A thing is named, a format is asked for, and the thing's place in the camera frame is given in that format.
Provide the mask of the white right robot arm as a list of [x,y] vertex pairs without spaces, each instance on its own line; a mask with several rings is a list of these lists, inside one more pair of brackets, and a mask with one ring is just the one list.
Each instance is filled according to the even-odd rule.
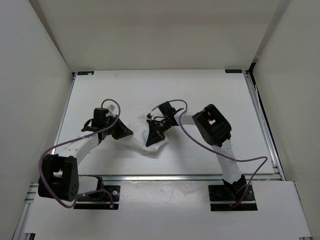
[[230,200],[238,199],[246,185],[245,177],[240,171],[231,145],[232,127],[222,113],[213,105],[209,104],[197,113],[188,112],[188,108],[175,109],[171,101],[166,101],[156,107],[162,116],[153,117],[149,113],[146,121],[149,133],[146,146],[164,140],[165,132],[172,127],[185,125],[196,126],[203,140],[210,146],[218,159],[222,180],[226,185],[224,193]]

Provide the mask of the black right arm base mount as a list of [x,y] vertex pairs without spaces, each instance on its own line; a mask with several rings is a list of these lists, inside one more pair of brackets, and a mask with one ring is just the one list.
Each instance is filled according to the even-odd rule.
[[208,186],[211,212],[257,211],[255,194],[252,185],[247,183],[244,175],[238,181]]

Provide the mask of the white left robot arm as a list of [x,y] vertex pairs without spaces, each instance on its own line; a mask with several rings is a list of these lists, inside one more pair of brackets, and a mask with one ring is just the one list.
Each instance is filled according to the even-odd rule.
[[114,114],[114,109],[112,104],[95,108],[93,118],[85,122],[76,141],[60,144],[60,152],[42,157],[38,180],[40,197],[68,202],[86,194],[93,200],[103,198],[105,188],[102,181],[94,176],[80,176],[78,165],[106,137],[119,140],[133,134]]

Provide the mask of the white pleated skirt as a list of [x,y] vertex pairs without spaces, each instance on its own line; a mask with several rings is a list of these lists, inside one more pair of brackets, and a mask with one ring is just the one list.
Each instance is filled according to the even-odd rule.
[[165,137],[164,140],[146,146],[147,139],[149,136],[149,124],[147,123],[147,116],[140,114],[130,119],[127,127],[132,130],[133,135],[126,136],[119,139],[118,141],[123,144],[126,148],[146,156],[148,158],[157,158],[161,151],[169,143],[169,139]]

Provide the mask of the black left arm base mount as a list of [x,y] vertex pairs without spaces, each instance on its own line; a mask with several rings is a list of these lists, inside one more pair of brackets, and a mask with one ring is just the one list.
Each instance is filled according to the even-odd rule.
[[105,190],[91,193],[85,196],[79,196],[75,210],[118,210],[121,195],[121,186],[116,183],[104,181],[102,177],[98,178],[97,190]]

